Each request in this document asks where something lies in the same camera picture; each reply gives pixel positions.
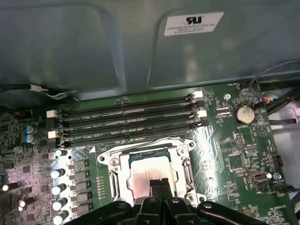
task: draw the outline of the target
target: green circuit board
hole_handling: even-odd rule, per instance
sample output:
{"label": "green circuit board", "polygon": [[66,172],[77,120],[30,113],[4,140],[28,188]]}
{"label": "green circuit board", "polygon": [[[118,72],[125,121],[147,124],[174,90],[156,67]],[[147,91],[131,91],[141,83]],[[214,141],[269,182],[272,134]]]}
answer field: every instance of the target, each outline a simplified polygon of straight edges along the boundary
{"label": "green circuit board", "polygon": [[[56,149],[50,149],[47,141],[46,110],[77,112],[88,109],[104,108],[116,105],[116,102],[128,101],[130,104],[149,101],[179,98],[195,91],[202,91],[201,100],[204,102],[209,122],[208,126],[197,129],[180,130],[180,123],[168,125],[171,129],[165,134],[153,134],[129,139],[107,142],[95,142],[84,146],[66,147],[67,155],[55,157]],[[70,169],[75,162],[85,160],[89,171],[88,191],[91,193],[87,202],[90,210],[94,210],[112,201],[108,170],[97,162],[97,156],[115,146],[141,143],[156,140],[161,137],[175,137],[190,139],[196,142],[196,148],[190,152],[195,187],[199,193],[207,196],[208,200],[218,202],[248,216],[257,218],[268,224],[291,225],[288,194],[274,190],[277,183],[284,183],[284,175],[280,166],[274,162],[277,156],[272,130],[264,108],[255,109],[255,120],[251,124],[241,125],[234,118],[234,110],[241,104],[252,105],[258,98],[249,91],[241,89],[239,83],[212,85],[207,87],[189,88],[157,92],[138,96],[119,97],[93,100],[70,105],[59,105],[50,109],[34,109],[32,116],[22,119],[16,115],[1,115],[1,127],[6,126],[1,133],[0,175],[2,184],[7,182],[21,182],[21,188],[10,194],[11,210],[3,215],[3,224],[52,224],[57,215],[51,205],[57,199],[50,192],[53,185],[66,183],[67,189],[61,197],[70,199],[78,194],[71,190],[76,185],[70,180],[74,172]],[[23,127],[34,125],[38,128],[35,144],[25,143]],[[23,151],[16,154],[15,146],[22,146]],[[5,169],[8,162],[14,163],[14,168]],[[30,166],[30,172],[24,173],[24,167]],[[50,172],[53,169],[64,168],[66,175],[53,181]],[[252,171],[279,173],[282,178],[268,179],[264,182],[253,182],[247,177]],[[41,192],[41,185],[47,185],[48,191]],[[24,189],[31,187],[30,193]],[[17,210],[17,202],[21,197],[34,196],[33,208],[22,212]],[[69,215],[65,222],[79,216],[77,202],[68,201],[65,210]]]}

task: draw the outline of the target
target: dimm slot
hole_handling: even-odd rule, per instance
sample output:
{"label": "dimm slot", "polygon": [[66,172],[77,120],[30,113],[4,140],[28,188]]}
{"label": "dimm slot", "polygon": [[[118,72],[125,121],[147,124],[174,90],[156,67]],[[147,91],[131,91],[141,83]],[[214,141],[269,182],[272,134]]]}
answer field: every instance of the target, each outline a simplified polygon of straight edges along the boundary
{"label": "dimm slot", "polygon": [[133,123],[123,123],[123,124],[118,124],[114,126],[105,126],[105,127],[98,127],[95,129],[86,129],[86,130],[77,130],[77,131],[64,131],[64,136],[67,138],[73,137],[74,135],[80,136],[80,135],[91,135],[97,132],[113,132],[113,131],[118,131],[121,129],[134,129],[134,128],[139,128],[139,127],[149,127],[149,126],[158,126],[158,125],[164,125],[164,124],[170,124],[170,123],[180,123],[180,122],[185,122],[188,121],[189,117],[187,115],[182,115],[179,117],[173,117],[173,118],[162,118],[158,120],[153,120],[153,121],[139,121],[139,122],[133,122]]}
{"label": "dimm slot", "polygon": [[188,103],[192,102],[193,97],[191,94],[188,94],[186,97],[177,97],[177,98],[171,98],[171,99],[160,99],[160,100],[154,100],[149,102],[137,102],[137,103],[128,103],[128,104],[122,104],[122,105],[114,105],[109,107],[103,107],[98,109],[89,109],[89,110],[82,110],[82,111],[73,111],[73,112],[63,112],[65,116],[81,116],[86,115],[90,113],[97,113],[101,111],[102,113],[110,112],[111,110],[115,111],[118,109],[131,109],[133,107],[143,107],[143,106],[160,106],[160,104],[168,105],[168,104],[179,104],[179,103]]}
{"label": "dimm slot", "polygon": [[181,127],[176,127],[176,130],[174,128],[169,128],[169,129],[162,129],[159,131],[152,131],[152,132],[147,132],[147,133],[137,133],[137,134],[125,134],[125,135],[119,135],[115,137],[105,137],[105,138],[99,138],[99,139],[94,139],[94,140],[83,140],[80,142],[69,142],[65,143],[66,148],[70,147],[78,147],[78,146],[84,146],[84,145],[93,145],[93,144],[99,144],[99,143],[107,143],[107,142],[115,142],[115,141],[122,141],[122,140],[127,140],[127,139],[135,139],[135,138],[141,138],[141,137],[146,137],[146,136],[151,136],[151,135],[162,135],[162,134],[168,134],[168,133],[174,133],[174,132],[181,132],[181,131],[188,131],[191,130],[195,127],[197,127],[196,124],[188,124],[185,126]]}
{"label": "dimm slot", "polygon": [[192,109],[190,107],[180,107],[176,109],[164,109],[164,110],[154,110],[150,112],[135,112],[135,113],[130,113],[130,114],[122,114],[122,115],[89,115],[85,117],[79,118],[80,120],[73,120],[73,121],[63,121],[63,125],[65,127],[69,126],[75,126],[75,125],[85,125],[85,124],[91,124],[91,123],[96,123],[100,121],[105,121],[105,120],[128,120],[128,119],[134,119],[137,116],[154,116],[154,115],[162,115],[162,114],[174,114],[174,113],[180,113],[180,112],[192,112]]}

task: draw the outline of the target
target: wire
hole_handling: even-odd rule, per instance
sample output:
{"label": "wire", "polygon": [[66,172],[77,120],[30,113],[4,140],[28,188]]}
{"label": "wire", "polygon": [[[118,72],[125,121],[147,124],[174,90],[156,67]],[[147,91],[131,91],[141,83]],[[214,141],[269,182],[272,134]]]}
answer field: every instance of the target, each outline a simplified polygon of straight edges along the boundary
{"label": "wire", "polygon": [[300,97],[300,88],[296,87],[284,94],[283,96],[281,96],[280,98],[278,98],[276,101],[273,101],[273,104],[266,108],[268,115],[271,115],[274,112],[282,109],[298,97]]}
{"label": "wire", "polygon": [[296,119],[287,119],[287,120],[269,120],[271,125],[291,125],[297,124]]}
{"label": "wire", "polygon": [[253,77],[253,79],[250,81],[249,83],[249,90],[254,93],[255,95],[257,95],[259,98],[263,98],[263,96],[258,93],[256,90],[254,90],[252,88],[253,84],[263,75],[265,75],[266,73],[274,70],[274,69],[277,69],[277,68],[280,68],[282,66],[285,66],[285,65],[288,65],[288,64],[294,64],[294,63],[300,63],[300,60],[289,60],[289,61],[285,61],[285,62],[281,62],[281,63],[278,63],[272,67],[269,67],[267,69],[265,69],[264,71],[262,71],[261,73],[257,74],[255,77]]}

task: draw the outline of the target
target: capacitor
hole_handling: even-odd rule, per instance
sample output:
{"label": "capacitor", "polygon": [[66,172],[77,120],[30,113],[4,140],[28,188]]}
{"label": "capacitor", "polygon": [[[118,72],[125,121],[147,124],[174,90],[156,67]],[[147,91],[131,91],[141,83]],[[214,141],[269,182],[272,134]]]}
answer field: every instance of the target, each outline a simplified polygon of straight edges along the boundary
{"label": "capacitor", "polygon": [[56,157],[66,156],[68,154],[68,151],[66,151],[66,150],[56,150],[54,154],[55,154]]}
{"label": "capacitor", "polygon": [[20,154],[23,151],[22,146],[15,146],[14,147],[14,153],[15,154]]}
{"label": "capacitor", "polygon": [[38,138],[35,135],[26,135],[25,142],[35,144],[38,141]]}
{"label": "capacitor", "polygon": [[24,132],[29,135],[35,134],[37,132],[37,130],[38,129],[35,126],[28,125],[28,126],[24,127]]}
{"label": "capacitor", "polygon": [[59,184],[51,189],[51,193],[53,195],[58,195],[59,193],[63,192],[66,188],[67,186],[65,184]]}
{"label": "capacitor", "polygon": [[55,211],[58,211],[62,207],[64,207],[67,204],[67,202],[68,202],[67,198],[60,198],[59,200],[57,200],[56,202],[53,203],[52,208]]}
{"label": "capacitor", "polygon": [[34,197],[29,197],[29,198],[26,198],[24,200],[21,200],[19,202],[19,206],[22,207],[22,208],[24,208],[24,207],[26,207],[26,206],[34,203],[34,202],[35,202]]}
{"label": "capacitor", "polygon": [[66,210],[61,211],[57,216],[53,218],[54,225],[60,225],[68,217],[69,212]]}
{"label": "capacitor", "polygon": [[18,187],[19,187],[19,184],[17,182],[14,182],[14,183],[3,185],[2,190],[3,191],[10,191],[10,190],[17,189]]}
{"label": "capacitor", "polygon": [[62,175],[64,175],[66,173],[66,171],[64,169],[57,169],[57,170],[53,170],[50,174],[52,179],[56,179],[61,177]]}
{"label": "capacitor", "polygon": [[274,180],[281,180],[281,178],[282,178],[282,176],[280,173],[278,173],[278,172],[273,173]]}

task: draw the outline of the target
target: white label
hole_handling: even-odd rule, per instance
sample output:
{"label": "white label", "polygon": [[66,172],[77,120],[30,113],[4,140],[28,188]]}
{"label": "white label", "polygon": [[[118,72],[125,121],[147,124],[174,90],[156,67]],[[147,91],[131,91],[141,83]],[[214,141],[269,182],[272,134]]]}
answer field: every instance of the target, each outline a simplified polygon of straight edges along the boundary
{"label": "white label", "polygon": [[165,36],[212,32],[224,12],[170,16],[165,26]]}

